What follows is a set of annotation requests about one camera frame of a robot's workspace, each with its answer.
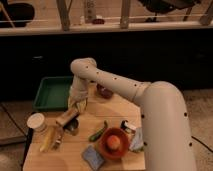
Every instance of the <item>green plastic bin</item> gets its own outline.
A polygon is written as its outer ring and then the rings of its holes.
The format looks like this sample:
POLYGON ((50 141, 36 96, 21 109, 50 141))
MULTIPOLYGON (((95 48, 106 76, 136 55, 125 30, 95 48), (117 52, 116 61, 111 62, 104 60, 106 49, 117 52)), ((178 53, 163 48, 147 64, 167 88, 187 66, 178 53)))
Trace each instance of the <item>green plastic bin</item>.
POLYGON ((67 110, 69 90, 73 77, 44 77, 34 100, 36 111, 65 111, 67 110))

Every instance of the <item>red bowl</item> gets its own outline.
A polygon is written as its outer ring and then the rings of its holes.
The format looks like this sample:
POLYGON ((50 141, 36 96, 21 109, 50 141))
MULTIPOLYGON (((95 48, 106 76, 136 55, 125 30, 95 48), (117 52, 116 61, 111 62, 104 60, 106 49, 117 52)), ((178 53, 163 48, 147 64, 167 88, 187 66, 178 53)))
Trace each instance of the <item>red bowl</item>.
POLYGON ((126 154, 129 149, 129 144, 129 138, 125 131, 121 128, 112 127, 108 128, 101 136, 98 143, 98 150, 106 159, 117 160, 126 154), (115 135, 120 139, 120 146, 117 150, 111 150, 107 145, 107 139, 111 135, 115 135))

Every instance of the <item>white cup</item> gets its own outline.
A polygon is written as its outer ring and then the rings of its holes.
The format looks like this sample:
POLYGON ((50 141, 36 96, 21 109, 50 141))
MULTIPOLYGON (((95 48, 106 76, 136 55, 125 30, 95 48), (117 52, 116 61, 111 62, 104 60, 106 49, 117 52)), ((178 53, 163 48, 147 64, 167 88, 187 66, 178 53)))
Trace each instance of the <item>white cup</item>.
POLYGON ((45 117, 42 113, 34 113, 27 120, 27 126, 36 132, 41 132, 46 128, 45 117))

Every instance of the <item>wooden cutting board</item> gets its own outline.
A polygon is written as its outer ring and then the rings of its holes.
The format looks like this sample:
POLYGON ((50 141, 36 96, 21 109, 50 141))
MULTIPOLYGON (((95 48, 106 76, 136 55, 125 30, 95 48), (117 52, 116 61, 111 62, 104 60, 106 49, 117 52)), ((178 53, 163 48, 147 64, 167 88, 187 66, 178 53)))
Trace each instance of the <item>wooden cutting board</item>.
MULTIPOLYGON (((46 112, 46 123, 55 125, 55 118, 62 112, 46 112)), ((23 171, 86 171, 91 170, 81 157, 89 145, 88 137, 103 127, 106 120, 109 127, 119 127, 122 120, 141 126, 140 110, 117 94, 110 100, 103 99, 96 91, 95 84, 89 88, 86 111, 78 117, 79 130, 76 136, 65 133, 60 148, 40 153, 44 135, 35 133, 30 145, 23 171)), ((100 170, 145 170, 144 153, 129 151, 119 161, 106 161, 100 170)))

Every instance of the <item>green cucumber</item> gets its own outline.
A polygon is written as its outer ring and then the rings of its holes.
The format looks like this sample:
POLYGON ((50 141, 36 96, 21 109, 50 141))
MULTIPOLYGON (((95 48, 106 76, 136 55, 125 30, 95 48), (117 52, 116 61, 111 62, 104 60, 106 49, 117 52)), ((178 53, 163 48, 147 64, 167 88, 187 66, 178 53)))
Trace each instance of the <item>green cucumber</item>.
POLYGON ((101 130, 99 130, 98 132, 96 132, 95 134, 91 135, 89 137, 89 141, 95 142, 96 140, 98 140, 107 128, 108 128, 108 124, 106 121, 104 121, 104 127, 101 130))

